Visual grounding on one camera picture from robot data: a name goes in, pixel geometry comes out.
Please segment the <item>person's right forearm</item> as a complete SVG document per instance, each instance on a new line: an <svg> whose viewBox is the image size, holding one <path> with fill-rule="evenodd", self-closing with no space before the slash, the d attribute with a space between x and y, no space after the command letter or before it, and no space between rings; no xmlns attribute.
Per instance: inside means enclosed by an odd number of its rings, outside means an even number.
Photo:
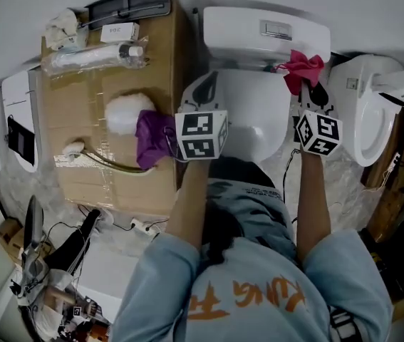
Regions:
<svg viewBox="0 0 404 342"><path fill-rule="evenodd" d="M300 262L331 233L323 163L318 155L301 153L301 182L297 210L296 249Z"/></svg>

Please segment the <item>person's light blue shirt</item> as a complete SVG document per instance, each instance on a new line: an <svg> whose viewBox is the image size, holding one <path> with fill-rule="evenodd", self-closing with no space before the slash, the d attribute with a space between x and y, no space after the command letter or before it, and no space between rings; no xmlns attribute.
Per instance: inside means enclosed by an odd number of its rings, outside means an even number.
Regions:
<svg viewBox="0 0 404 342"><path fill-rule="evenodd" d="M384 342L393 307L358 233L334 232L300 262L281 196L271 187L210 179L208 198L240 235L211 265L161 234L135 266L111 342L329 342L353 327Z"/></svg>

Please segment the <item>white power strip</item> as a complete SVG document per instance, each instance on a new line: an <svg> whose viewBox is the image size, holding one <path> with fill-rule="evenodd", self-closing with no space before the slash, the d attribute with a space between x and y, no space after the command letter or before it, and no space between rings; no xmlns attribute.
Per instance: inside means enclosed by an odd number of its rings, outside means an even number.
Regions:
<svg viewBox="0 0 404 342"><path fill-rule="evenodd" d="M130 226L132 229L142 232L149 237L155 237L157 234L160 233L160 228L157 225L146 224L136 218L132 218Z"/></svg>

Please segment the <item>person's black trousers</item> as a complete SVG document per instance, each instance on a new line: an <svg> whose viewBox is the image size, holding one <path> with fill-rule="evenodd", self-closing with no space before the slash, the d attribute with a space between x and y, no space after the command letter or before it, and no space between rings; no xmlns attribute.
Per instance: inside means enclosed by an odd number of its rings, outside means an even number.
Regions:
<svg viewBox="0 0 404 342"><path fill-rule="evenodd" d="M211 161L209 178L275 188L271 178L257 164L236 157L221 156Z"/></svg>

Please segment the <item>white fluffy ball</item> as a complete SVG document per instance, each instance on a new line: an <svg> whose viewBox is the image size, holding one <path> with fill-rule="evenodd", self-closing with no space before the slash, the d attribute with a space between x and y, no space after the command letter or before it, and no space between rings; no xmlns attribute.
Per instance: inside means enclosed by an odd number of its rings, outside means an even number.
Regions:
<svg viewBox="0 0 404 342"><path fill-rule="evenodd" d="M120 95L112 99L105 107L108 130L118 135L134 135L143 110L155 110L153 102L143 93Z"/></svg>

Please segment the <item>white toilet with raised lid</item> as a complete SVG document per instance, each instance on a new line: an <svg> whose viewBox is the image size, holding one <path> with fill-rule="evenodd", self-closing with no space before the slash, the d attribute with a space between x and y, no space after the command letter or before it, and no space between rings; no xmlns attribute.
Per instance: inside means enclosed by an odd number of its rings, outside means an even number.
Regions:
<svg viewBox="0 0 404 342"><path fill-rule="evenodd" d="M360 166L371 166L404 108L404 67L386 56L356 56L331 69L328 88L343 122L345 151Z"/></svg>

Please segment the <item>grey plastic tray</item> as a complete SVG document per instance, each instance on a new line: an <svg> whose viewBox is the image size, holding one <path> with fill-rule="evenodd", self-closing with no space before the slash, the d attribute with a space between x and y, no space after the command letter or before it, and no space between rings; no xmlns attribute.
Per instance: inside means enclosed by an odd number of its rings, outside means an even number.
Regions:
<svg viewBox="0 0 404 342"><path fill-rule="evenodd" d="M150 6L155 4L165 5L162 9L150 9L131 13L125 18L126 20L144 19L153 16L165 16L171 12L172 0L99 0L87 6L89 19L97 19L102 16L107 16L114 11L122 9L134 9L142 6Z"/></svg>

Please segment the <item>plastic-wrapped white tube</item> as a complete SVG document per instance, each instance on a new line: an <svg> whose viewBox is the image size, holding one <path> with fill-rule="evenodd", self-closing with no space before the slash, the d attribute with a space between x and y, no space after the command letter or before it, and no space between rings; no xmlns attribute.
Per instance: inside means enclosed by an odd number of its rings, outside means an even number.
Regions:
<svg viewBox="0 0 404 342"><path fill-rule="evenodd" d="M119 66L119 44L94 46L81 51L51 53L41 61L42 69L50 76L71 71Z"/></svg>

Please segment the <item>black panel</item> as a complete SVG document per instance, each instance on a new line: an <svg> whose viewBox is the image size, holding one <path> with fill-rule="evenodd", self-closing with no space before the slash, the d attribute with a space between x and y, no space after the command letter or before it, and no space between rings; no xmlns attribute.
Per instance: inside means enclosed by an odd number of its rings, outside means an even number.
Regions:
<svg viewBox="0 0 404 342"><path fill-rule="evenodd" d="M16 122L12 115L7 118L8 146L22 159L35 165L35 134Z"/></svg>

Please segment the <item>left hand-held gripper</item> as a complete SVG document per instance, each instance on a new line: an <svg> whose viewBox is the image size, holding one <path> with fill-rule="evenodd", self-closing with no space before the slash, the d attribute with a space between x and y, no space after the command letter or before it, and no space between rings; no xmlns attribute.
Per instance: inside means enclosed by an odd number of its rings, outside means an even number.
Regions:
<svg viewBox="0 0 404 342"><path fill-rule="evenodd" d="M222 152L228 136L228 115L219 71L210 71L186 87L182 111L175 115L177 142L184 160L213 160Z"/></svg>

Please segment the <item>white toilet with tank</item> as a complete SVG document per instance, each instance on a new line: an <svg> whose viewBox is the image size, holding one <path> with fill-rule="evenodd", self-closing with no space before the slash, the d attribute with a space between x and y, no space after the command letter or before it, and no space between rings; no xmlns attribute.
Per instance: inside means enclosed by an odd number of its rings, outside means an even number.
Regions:
<svg viewBox="0 0 404 342"><path fill-rule="evenodd" d="M284 142L292 98L285 72L271 69L288 62L292 51L328 61L331 33L298 16L229 6L205 8L202 31L228 112L222 154L261 162Z"/></svg>

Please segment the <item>cream rag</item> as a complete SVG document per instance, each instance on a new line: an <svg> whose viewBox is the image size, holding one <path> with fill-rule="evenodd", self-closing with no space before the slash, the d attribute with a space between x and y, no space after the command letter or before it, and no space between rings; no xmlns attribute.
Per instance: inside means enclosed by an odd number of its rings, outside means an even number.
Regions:
<svg viewBox="0 0 404 342"><path fill-rule="evenodd" d="M71 36L78 30L76 13L71 9L63 10L56 18L51 19L44 32L46 46L52 49L52 45L65 35Z"/></svg>

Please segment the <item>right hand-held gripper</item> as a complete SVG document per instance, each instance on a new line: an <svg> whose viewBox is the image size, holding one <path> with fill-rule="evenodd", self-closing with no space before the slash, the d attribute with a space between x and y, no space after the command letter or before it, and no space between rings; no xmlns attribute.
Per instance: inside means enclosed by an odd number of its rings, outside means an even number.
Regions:
<svg viewBox="0 0 404 342"><path fill-rule="evenodd" d="M302 83L299 104L299 115L302 116L296 125L296 132L303 151L314 155L332 155L342 143L343 123L328 115L315 113L335 111L331 94L322 83L318 83L312 91L306 83Z"/></svg>

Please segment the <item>white toilet with flat lid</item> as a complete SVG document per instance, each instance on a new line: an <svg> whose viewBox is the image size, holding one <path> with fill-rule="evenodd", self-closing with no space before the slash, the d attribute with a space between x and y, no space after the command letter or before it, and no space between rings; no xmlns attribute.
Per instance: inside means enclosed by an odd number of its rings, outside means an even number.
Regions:
<svg viewBox="0 0 404 342"><path fill-rule="evenodd" d="M16 122L35 134L35 165L31 165L12 150L20 166L30 173L37 171L42 152L38 118L40 78L39 70L22 71L4 79L1 85L6 124L7 118L12 115Z"/></svg>

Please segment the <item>brown wooden platform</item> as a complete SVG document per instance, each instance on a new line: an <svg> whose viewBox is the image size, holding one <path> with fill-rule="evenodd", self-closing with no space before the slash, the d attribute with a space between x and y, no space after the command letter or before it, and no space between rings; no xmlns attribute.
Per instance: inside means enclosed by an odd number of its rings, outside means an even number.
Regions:
<svg viewBox="0 0 404 342"><path fill-rule="evenodd" d="M382 155L363 171L361 183L379 189L380 198L366 229L377 243L383 242L398 227L404 210L404 109L395 117Z"/></svg>

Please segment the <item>small cardboard box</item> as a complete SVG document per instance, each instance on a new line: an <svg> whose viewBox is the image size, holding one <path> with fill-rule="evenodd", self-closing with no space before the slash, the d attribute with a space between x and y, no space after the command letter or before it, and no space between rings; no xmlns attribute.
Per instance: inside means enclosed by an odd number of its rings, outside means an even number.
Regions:
<svg viewBox="0 0 404 342"><path fill-rule="evenodd" d="M9 242L23 228L20 221L16 218L9 217L0 224L0 245L7 249Z"/></svg>

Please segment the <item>person's left forearm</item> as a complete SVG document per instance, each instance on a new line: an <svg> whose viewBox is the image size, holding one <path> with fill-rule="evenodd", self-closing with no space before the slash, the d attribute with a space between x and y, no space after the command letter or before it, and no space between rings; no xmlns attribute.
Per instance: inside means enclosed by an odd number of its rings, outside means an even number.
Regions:
<svg viewBox="0 0 404 342"><path fill-rule="evenodd" d="M209 166L209 160L188 163L165 228L166 233L191 244L198 251L202 246Z"/></svg>

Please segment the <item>large cardboard box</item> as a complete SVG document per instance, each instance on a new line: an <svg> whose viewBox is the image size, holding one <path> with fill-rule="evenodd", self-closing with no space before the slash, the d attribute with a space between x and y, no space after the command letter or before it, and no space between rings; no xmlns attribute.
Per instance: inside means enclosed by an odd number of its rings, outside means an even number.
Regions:
<svg viewBox="0 0 404 342"><path fill-rule="evenodd" d="M43 113L58 182L64 197L78 204L166 216L177 191L177 167L168 157L146 175L128 175L80 156L68 160L65 146L82 140L101 155L135 165L134 135L110 133L105 107L119 95L145 94L163 114L174 114L189 68L192 30L178 0L166 16L143 19L140 35L148 39L146 67L95 69L42 77Z"/></svg>

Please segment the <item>purple cloth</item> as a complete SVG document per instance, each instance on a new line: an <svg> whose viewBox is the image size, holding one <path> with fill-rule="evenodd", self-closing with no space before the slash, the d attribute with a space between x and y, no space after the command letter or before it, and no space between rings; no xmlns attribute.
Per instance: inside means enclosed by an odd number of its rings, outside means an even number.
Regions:
<svg viewBox="0 0 404 342"><path fill-rule="evenodd" d="M138 140L136 161L148 170L164 157L174 157L176 139L175 119L154 110L141 110L135 136Z"/></svg>

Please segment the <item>pink cloth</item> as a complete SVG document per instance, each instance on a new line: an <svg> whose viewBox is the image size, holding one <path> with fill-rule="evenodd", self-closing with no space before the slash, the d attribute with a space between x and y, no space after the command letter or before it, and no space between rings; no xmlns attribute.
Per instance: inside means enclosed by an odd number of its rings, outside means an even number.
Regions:
<svg viewBox="0 0 404 342"><path fill-rule="evenodd" d="M290 61L272 67L271 72L287 71L287 74L284 75L287 88L292 95L298 96L303 83L306 83L310 89L314 89L318 85L324 66L325 63L319 55L307 58L304 53L291 50Z"/></svg>

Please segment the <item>white blue packet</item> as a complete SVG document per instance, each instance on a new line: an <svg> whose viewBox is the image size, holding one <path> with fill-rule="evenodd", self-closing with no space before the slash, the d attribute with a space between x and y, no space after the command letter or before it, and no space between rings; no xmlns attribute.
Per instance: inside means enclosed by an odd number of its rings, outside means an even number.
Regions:
<svg viewBox="0 0 404 342"><path fill-rule="evenodd" d="M88 28L83 27L76 31L74 35L59 38L53 45L54 51L67 50L77 51L84 49L88 40Z"/></svg>

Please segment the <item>small white box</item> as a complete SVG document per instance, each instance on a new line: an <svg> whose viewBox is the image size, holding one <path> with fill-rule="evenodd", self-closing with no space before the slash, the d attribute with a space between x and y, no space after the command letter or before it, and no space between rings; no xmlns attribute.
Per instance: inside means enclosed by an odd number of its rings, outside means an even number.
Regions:
<svg viewBox="0 0 404 342"><path fill-rule="evenodd" d="M134 22L107 24L101 29L100 41L112 43L119 41L136 41L139 37L140 25Z"/></svg>

